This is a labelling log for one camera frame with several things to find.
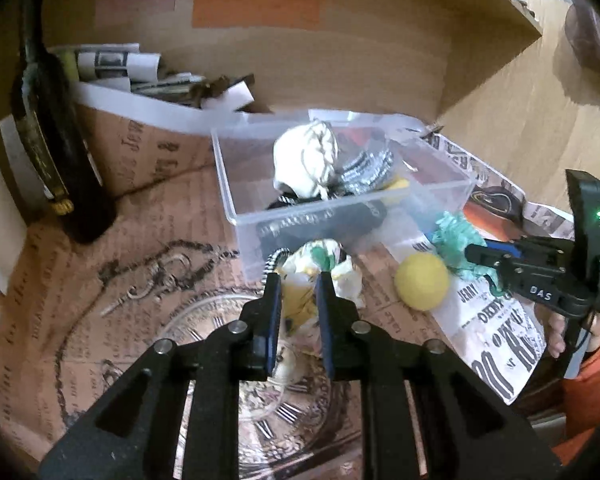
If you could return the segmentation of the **orange sleeve right forearm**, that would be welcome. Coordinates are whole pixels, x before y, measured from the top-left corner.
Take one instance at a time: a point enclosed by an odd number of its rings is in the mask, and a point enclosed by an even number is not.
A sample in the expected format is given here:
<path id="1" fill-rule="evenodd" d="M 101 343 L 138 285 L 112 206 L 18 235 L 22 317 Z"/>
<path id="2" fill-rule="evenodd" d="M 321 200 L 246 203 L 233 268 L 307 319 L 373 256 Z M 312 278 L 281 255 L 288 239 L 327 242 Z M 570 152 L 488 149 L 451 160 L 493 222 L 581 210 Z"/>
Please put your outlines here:
<path id="1" fill-rule="evenodd" d="M 586 359 L 579 375 L 562 381 L 566 409 L 567 440 L 553 448 L 568 465 L 600 426 L 600 348 Z"/>

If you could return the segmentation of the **right hand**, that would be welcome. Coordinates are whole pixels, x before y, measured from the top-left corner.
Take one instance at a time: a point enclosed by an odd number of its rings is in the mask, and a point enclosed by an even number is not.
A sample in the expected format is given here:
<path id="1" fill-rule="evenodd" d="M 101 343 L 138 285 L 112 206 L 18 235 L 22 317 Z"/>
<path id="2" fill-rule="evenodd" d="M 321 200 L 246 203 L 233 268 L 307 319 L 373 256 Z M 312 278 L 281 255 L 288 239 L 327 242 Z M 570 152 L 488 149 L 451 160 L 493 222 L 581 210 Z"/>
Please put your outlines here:
<path id="1" fill-rule="evenodd" d="M 559 358 L 562 352 L 566 350 L 564 335 L 566 333 L 567 320 L 562 315 L 553 312 L 542 304 L 536 304 L 534 312 L 544 327 L 548 353 L 554 359 Z M 595 353 L 599 348 L 600 314 L 596 313 L 592 317 L 590 324 L 590 339 L 588 340 L 588 348 L 585 353 Z"/>

